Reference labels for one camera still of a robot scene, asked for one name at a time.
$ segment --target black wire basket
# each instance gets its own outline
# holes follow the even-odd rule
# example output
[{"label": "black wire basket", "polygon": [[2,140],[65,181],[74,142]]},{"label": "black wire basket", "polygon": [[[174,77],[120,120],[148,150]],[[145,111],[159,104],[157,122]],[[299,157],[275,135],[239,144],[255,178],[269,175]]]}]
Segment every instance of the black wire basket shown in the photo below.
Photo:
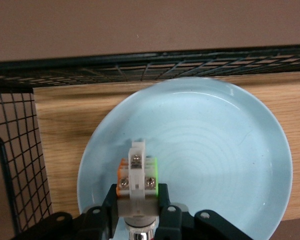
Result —
[{"label": "black wire basket", "polygon": [[0,62],[0,164],[15,234],[52,213],[33,88],[300,71],[300,45]]}]

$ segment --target wooden board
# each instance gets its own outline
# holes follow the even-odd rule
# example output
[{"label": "wooden board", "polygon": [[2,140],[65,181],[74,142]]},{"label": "wooden board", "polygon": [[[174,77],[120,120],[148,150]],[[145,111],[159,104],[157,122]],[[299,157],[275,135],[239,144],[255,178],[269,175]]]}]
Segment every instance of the wooden board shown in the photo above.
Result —
[{"label": "wooden board", "polygon": [[[300,218],[300,72],[218,77],[263,101],[282,125],[293,158],[293,186],[284,220]],[[84,149],[118,103],[154,82],[34,89],[53,211],[79,214],[77,176]]]}]

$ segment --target plate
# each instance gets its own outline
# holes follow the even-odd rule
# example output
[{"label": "plate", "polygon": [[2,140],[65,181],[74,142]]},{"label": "plate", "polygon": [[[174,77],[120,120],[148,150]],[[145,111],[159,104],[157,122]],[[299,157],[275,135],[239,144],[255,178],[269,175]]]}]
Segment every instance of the plate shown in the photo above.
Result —
[{"label": "plate", "polygon": [[[244,89],[185,77],[140,90],[99,124],[80,163],[79,210],[102,203],[132,140],[158,159],[160,183],[190,214],[210,209],[254,240],[267,240],[286,210],[292,157],[271,111]],[[126,240],[121,220],[115,240]]]}]

